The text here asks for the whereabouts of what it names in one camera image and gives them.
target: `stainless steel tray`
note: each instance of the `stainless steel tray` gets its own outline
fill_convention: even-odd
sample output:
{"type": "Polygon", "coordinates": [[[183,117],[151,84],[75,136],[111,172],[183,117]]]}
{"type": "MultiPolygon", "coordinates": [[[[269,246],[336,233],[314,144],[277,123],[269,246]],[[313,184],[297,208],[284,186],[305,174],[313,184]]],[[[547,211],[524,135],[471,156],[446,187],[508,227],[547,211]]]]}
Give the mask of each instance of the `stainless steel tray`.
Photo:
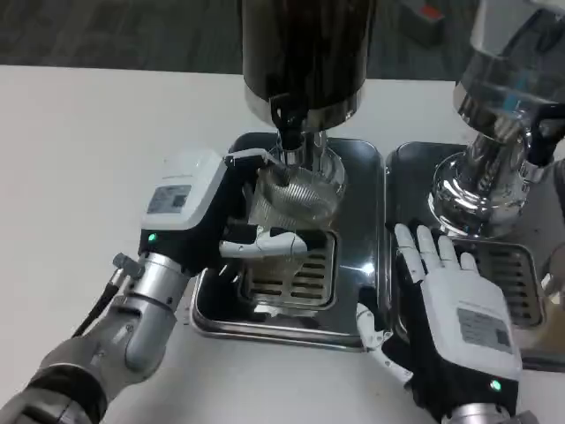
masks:
{"type": "MultiPolygon", "coordinates": [[[[417,218],[426,225],[438,228],[439,223],[428,207],[433,173],[438,163],[463,148],[460,145],[412,142],[391,154],[387,161],[387,220],[407,223],[417,218]]],[[[522,216],[511,234],[492,242],[480,243],[481,249],[492,246],[502,249],[499,252],[502,254],[508,254],[510,249],[514,251],[514,255],[519,256],[514,261],[513,270],[512,267],[505,268],[507,274],[514,272],[514,276],[495,276],[493,271],[500,271],[500,263],[497,265],[498,269],[489,270],[484,266],[482,271],[491,272],[489,277],[498,282],[503,290],[504,285],[507,286],[505,293],[514,305],[511,307],[514,312],[514,333],[521,346],[524,366],[529,369],[565,371],[565,343],[553,343],[563,339],[565,328],[548,325],[550,320],[547,319],[547,310],[552,309],[553,315],[557,313],[548,306],[539,286],[539,272],[543,264],[551,252],[565,240],[565,224],[552,172],[550,170],[544,181],[532,188],[522,216]]],[[[393,252],[390,250],[390,237],[387,237],[386,244],[389,254],[383,268],[387,270],[388,277],[387,282],[381,285],[383,291],[380,306],[388,311],[389,320],[402,331],[398,290],[395,276],[391,272],[393,252]]]]}
{"type": "MultiPolygon", "coordinates": [[[[268,145],[276,136],[252,133],[244,137],[268,145]]],[[[280,299],[272,297],[250,297],[245,285],[242,290],[240,265],[231,263],[220,273],[205,271],[197,281],[190,316],[191,324],[202,334],[362,348],[355,322],[358,291],[361,286],[378,289],[384,276],[380,268],[384,261],[384,164],[376,148],[364,141],[329,139],[329,146],[342,158],[348,179],[331,226],[335,234],[331,300],[289,305],[277,304],[280,299]]]]}

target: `red object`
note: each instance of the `red object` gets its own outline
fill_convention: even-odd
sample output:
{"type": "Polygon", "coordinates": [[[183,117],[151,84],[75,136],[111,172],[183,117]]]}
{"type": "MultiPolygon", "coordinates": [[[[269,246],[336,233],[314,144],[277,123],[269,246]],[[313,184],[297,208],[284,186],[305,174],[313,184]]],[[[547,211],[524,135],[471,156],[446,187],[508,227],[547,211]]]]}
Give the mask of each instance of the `red object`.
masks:
{"type": "Polygon", "coordinates": [[[422,8],[420,9],[420,13],[426,15],[428,18],[431,19],[443,18],[443,14],[441,14],[440,11],[438,11],[435,7],[430,6],[429,4],[422,6],[422,8]]]}

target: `metal drip tray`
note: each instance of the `metal drip tray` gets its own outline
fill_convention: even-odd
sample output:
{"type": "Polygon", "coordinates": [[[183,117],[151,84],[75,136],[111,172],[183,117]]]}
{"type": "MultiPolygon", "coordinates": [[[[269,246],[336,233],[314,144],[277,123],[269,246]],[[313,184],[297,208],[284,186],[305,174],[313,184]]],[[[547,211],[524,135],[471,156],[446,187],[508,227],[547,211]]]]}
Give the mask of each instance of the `metal drip tray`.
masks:
{"type": "Polygon", "coordinates": [[[475,257],[478,272],[504,292],[512,323],[533,329],[543,320],[533,258],[526,248],[492,241],[454,240],[475,257]]]}
{"type": "Polygon", "coordinates": [[[326,249],[306,256],[294,275],[280,278],[276,272],[278,267],[271,266],[272,261],[248,264],[242,284],[245,299],[272,307],[307,309],[321,309],[331,303],[334,293],[334,236],[328,236],[326,249]]]}
{"type": "MultiPolygon", "coordinates": [[[[412,142],[391,154],[387,161],[387,220],[408,223],[418,219],[425,225],[440,228],[428,203],[433,174],[446,157],[463,149],[461,145],[412,142]]],[[[547,304],[539,284],[544,263],[565,239],[553,170],[547,174],[531,189],[522,215],[509,235],[495,241],[475,238],[454,241],[458,248],[475,255],[481,275],[502,288],[524,367],[564,372],[565,344],[561,342],[563,327],[559,322],[561,317],[565,320],[565,313],[547,304]]],[[[402,334],[390,242],[388,237],[387,289],[380,298],[380,307],[389,311],[392,324],[402,334]]]]}
{"type": "MultiPolygon", "coordinates": [[[[269,148],[275,142],[275,134],[256,132],[236,144],[269,148]]],[[[276,263],[241,261],[219,272],[207,269],[196,283],[190,312],[190,324],[202,334],[362,348],[355,322],[358,292],[362,286],[378,290],[384,276],[384,166],[364,141],[328,139],[328,145],[341,157],[348,184],[326,250],[295,263],[292,273],[276,263]]]]}

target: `robotic arm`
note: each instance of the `robotic arm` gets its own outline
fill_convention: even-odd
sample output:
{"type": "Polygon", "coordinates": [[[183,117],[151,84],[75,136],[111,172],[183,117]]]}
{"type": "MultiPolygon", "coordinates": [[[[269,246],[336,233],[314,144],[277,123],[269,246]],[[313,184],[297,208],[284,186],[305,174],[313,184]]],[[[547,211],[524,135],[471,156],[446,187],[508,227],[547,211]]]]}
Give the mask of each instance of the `robotic arm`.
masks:
{"type": "Polygon", "coordinates": [[[0,423],[97,424],[122,389],[143,382],[161,364],[192,276],[220,266],[223,258],[303,254],[324,246],[323,231],[230,222],[243,209],[245,175],[266,166],[278,167],[281,184],[288,184],[289,171],[260,149],[224,158],[190,151],[166,161],[142,220],[139,259],[116,256],[117,269],[91,313],[0,410],[0,423]]]}

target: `green indicator light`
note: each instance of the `green indicator light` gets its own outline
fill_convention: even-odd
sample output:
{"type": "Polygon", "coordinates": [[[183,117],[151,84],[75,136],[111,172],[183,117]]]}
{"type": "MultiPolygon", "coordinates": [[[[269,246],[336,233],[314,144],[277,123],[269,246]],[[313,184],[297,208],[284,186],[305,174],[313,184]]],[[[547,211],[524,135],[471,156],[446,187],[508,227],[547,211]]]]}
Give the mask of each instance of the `green indicator light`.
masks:
{"type": "Polygon", "coordinates": [[[498,380],[492,380],[490,386],[494,391],[502,390],[502,384],[498,380]]]}

